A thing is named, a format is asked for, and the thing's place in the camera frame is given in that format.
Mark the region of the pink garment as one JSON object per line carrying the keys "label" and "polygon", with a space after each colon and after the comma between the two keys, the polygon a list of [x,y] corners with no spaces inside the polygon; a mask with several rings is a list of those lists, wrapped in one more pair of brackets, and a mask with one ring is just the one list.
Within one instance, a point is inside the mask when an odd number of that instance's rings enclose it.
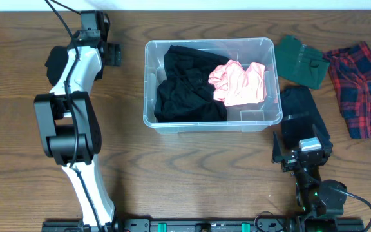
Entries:
{"label": "pink garment", "polygon": [[267,95],[265,65],[256,62],[245,70],[238,61],[229,60],[209,74],[208,82],[215,87],[214,100],[225,106],[257,104]]}

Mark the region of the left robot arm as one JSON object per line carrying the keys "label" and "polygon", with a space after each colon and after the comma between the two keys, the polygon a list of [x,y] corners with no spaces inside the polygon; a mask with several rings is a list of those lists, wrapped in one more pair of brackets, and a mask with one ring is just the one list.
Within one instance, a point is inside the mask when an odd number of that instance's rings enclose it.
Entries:
{"label": "left robot arm", "polygon": [[120,46],[107,41],[107,13],[79,12],[81,29],[68,46],[52,48],[45,66],[52,85],[33,105],[41,143],[71,180],[82,208],[80,221],[49,220],[42,231],[122,231],[99,166],[102,135],[90,93],[105,66],[120,66]]}

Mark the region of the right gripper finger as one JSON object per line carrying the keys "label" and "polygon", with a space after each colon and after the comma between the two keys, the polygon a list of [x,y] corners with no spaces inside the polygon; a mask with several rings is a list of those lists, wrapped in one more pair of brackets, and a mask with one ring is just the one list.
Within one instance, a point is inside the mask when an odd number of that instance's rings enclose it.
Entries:
{"label": "right gripper finger", "polygon": [[281,139],[277,133],[273,133],[273,149],[272,149],[272,163],[280,163],[283,160],[283,150],[281,147]]}
{"label": "right gripper finger", "polygon": [[314,132],[315,137],[319,140],[321,144],[321,149],[323,150],[331,150],[333,148],[333,144],[330,142],[330,139],[326,138],[322,132],[319,131],[318,127],[313,124],[312,130]]}

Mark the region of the large black garment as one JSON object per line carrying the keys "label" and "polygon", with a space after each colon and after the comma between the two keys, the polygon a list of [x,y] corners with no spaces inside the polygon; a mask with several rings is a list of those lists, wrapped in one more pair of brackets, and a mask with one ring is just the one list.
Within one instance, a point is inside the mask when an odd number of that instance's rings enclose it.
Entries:
{"label": "large black garment", "polygon": [[227,120],[222,101],[214,99],[209,74],[229,58],[213,53],[170,46],[164,55],[167,79],[157,87],[154,115],[159,123],[216,122]]}

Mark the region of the small black garment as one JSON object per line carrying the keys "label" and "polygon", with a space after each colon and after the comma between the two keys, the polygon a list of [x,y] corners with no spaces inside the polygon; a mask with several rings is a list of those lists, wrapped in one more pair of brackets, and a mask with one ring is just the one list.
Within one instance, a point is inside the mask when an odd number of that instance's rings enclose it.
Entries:
{"label": "small black garment", "polygon": [[68,49],[63,46],[54,46],[45,62],[46,76],[52,86],[55,86],[68,62]]}

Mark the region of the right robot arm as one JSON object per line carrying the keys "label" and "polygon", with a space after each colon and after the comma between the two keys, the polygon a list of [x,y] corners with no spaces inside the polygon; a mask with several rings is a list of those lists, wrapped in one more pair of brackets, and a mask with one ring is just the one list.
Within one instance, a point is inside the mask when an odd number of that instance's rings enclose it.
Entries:
{"label": "right robot arm", "polygon": [[296,200],[303,211],[286,221],[285,231],[337,231],[336,217],[344,213],[347,187],[335,180],[322,180],[319,168],[332,154],[333,144],[312,126],[314,135],[298,142],[295,150],[284,151],[282,140],[273,133],[272,162],[296,179]]}

